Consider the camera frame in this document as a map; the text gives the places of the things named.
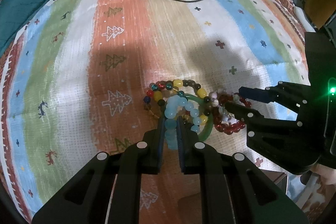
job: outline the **bead bracelet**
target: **bead bracelet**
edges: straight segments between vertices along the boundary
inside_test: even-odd
[[[212,92],[210,93],[210,97],[212,105],[214,106],[212,114],[214,117],[215,129],[217,131],[231,135],[234,132],[238,133],[241,129],[245,128],[246,125],[242,121],[234,123],[230,122],[230,120],[234,118],[234,115],[229,113],[224,108],[224,105],[226,102],[231,101],[235,103],[243,103],[246,107],[251,108],[251,102],[240,96],[239,93],[235,93],[234,95],[222,93],[219,95],[217,92]]]

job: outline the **bed sheet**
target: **bed sheet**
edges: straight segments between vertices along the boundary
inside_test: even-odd
[[[233,92],[280,80],[309,84],[293,22],[276,0],[45,5],[18,33],[1,74],[0,162],[18,210],[31,221],[96,153],[120,153],[155,128],[142,101],[151,82],[193,79],[207,91]],[[252,107],[266,117],[296,118],[279,105]],[[213,129],[206,143],[283,171],[246,147],[246,130],[228,136]],[[177,202],[199,191],[198,177],[182,175],[177,151],[165,144],[161,173],[143,176],[140,222],[181,223]]]

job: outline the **screw head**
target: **screw head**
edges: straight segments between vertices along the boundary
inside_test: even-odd
[[[239,161],[242,161],[242,160],[245,159],[245,156],[242,153],[237,153],[237,154],[235,154],[235,159],[239,160]]]
[[[204,143],[201,143],[201,142],[197,142],[195,143],[195,147],[197,149],[203,149],[205,147],[205,144]]]
[[[107,154],[104,153],[104,152],[100,152],[98,155],[97,155],[97,159],[98,160],[104,160],[107,158]]]
[[[136,144],[137,148],[140,148],[140,149],[144,149],[147,147],[147,143],[146,142],[138,142]]]

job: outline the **colorful bead bracelet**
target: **colorful bead bracelet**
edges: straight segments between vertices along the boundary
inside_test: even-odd
[[[179,90],[182,86],[191,86],[194,87],[195,92],[199,95],[199,97],[193,96],[191,94],[185,94],[182,90]],[[206,91],[201,88],[200,84],[195,83],[193,80],[174,80],[174,81],[160,81],[156,84],[151,83],[150,84],[150,90],[147,91],[146,96],[144,97],[143,101],[145,102],[144,109],[149,111],[155,118],[159,118],[158,115],[154,114],[151,111],[151,98],[153,97],[154,100],[157,102],[157,104],[160,107],[163,107],[165,105],[165,100],[163,100],[163,94],[161,90],[169,90],[173,91],[175,94],[174,96],[171,96],[167,100],[166,108],[164,109],[164,114],[167,117],[167,120],[165,122],[166,126],[166,140],[168,143],[168,147],[171,149],[177,149],[177,143],[174,145],[170,145],[169,140],[176,141],[176,114],[177,114],[177,108],[184,107],[187,111],[187,114],[190,115],[193,119],[193,126],[191,127],[191,130],[199,133],[199,125],[204,125],[205,127],[203,131],[199,134],[200,141],[206,140],[212,130],[213,127],[213,117],[210,110],[204,108],[204,103],[208,103],[210,101],[210,98],[207,97]],[[194,108],[193,103],[188,102],[188,100],[192,100],[197,102],[201,108],[204,108],[204,114],[199,116],[199,110]],[[184,122],[188,122],[188,115],[184,115]]]

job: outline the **green jade bangle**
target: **green jade bangle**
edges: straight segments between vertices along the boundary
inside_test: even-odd
[[[192,100],[192,101],[198,103],[200,106],[204,107],[204,101],[200,97],[196,97],[196,96],[194,96],[192,94],[188,94],[188,93],[185,93],[184,97],[187,100]],[[200,142],[204,142],[207,138],[209,138],[209,136],[211,134],[211,131],[212,131],[212,127],[213,127],[213,116],[212,116],[212,114],[210,114],[208,116],[208,120],[207,120],[202,132],[200,134],[198,134],[198,140]]]

